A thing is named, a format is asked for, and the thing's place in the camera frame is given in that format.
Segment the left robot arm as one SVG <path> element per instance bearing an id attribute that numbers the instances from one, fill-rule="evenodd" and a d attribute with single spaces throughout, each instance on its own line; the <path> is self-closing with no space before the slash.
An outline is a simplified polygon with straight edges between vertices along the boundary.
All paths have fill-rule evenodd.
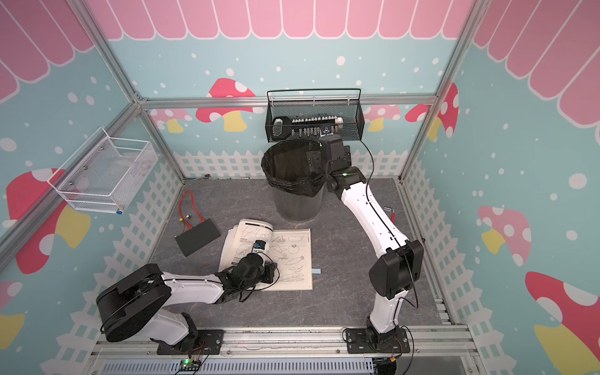
<path id="1" fill-rule="evenodd" d="M 108 342 L 140 335 L 177 353 L 189 353 L 202 345 L 201 334 L 189 314 L 170 312 L 167 306 L 215 305 L 235 298 L 243 303 L 278 277 L 278 265 L 265 252 L 251 252 L 238 264 L 206 276 L 167 273 L 149 263 L 98 295 L 100 331 Z"/>

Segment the sketch tutorial book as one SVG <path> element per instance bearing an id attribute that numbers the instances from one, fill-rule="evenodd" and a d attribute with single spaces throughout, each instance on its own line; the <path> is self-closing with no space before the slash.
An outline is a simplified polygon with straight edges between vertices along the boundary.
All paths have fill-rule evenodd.
<path id="1" fill-rule="evenodd" d="M 272 291 L 304 291 L 313 288 L 311 230 L 275 230 L 270 223 L 242 219 L 228 231 L 220 257 L 219 270 L 237 265 L 255 242 L 265 246 L 258 251 L 266 261 L 277 264 L 277 282 Z"/>

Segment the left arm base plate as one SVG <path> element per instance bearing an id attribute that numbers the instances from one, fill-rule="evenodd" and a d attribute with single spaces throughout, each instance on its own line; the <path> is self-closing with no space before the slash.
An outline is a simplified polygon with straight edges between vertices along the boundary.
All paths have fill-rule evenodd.
<path id="1" fill-rule="evenodd" d="M 218 355 L 223 344 L 224 333 L 224 330 L 200 330 L 188 334 L 174 345 L 159 342 L 156 354 L 159 356 Z"/>

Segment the red handled hex key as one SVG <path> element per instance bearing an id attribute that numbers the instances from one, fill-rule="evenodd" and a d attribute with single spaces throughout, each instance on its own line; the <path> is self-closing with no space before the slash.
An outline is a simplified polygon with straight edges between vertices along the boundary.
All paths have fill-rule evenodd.
<path id="1" fill-rule="evenodd" d="M 395 223 L 395 210 L 392 207 L 384 206 L 384 212 L 392 223 Z"/>

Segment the small circuit board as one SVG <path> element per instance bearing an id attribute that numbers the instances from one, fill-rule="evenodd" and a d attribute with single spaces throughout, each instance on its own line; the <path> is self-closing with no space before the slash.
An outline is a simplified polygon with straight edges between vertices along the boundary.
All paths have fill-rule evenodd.
<path id="1" fill-rule="evenodd" d="M 182 359 L 178 371 L 196 373 L 202 365 L 203 361 L 201 359 Z"/>

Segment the black flat box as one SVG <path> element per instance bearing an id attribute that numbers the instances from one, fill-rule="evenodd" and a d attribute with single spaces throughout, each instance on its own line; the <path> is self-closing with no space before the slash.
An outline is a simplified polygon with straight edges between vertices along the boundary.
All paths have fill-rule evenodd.
<path id="1" fill-rule="evenodd" d="M 220 231 L 212 220 L 204 220 L 192 229 L 175 237 L 175 241 L 185 257 L 220 237 Z"/>

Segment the mesh trash bin black bag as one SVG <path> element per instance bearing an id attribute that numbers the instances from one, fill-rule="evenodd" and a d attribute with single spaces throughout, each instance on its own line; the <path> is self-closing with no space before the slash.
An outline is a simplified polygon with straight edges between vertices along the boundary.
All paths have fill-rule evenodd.
<path id="1" fill-rule="evenodd" d="M 286 220 L 306 222 L 320 211 L 324 175 L 309 168 L 309 153 L 320 154 L 320 143 L 290 140 L 271 146 L 261 167 L 273 193 L 277 212 Z"/>

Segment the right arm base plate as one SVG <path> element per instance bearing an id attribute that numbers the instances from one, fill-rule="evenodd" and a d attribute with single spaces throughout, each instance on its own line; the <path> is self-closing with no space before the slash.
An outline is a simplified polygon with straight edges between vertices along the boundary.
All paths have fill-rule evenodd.
<path id="1" fill-rule="evenodd" d="M 409 339 L 405 329 L 396 327 L 381 334 L 372 327 L 345 328 L 342 339 L 349 354 L 389 353 L 400 355 L 410 353 Z"/>

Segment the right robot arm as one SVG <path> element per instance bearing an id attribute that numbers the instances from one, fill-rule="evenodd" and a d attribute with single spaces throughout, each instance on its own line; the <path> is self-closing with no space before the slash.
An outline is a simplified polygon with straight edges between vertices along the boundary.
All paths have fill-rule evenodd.
<path id="1" fill-rule="evenodd" d="M 421 275 L 423 245 L 409 240 L 388 217 L 371 191 L 370 179 L 352 165 L 350 148 L 340 136 L 323 136 L 319 144 L 318 152 L 307 153 L 309 169 L 325 178 L 327 190 L 356 217 L 377 256 L 369 272 L 376 298 L 366 332 L 371 345 L 382 346 L 395 338 L 402 304 L 419 307 L 418 297 L 411 302 L 407 295 Z"/>

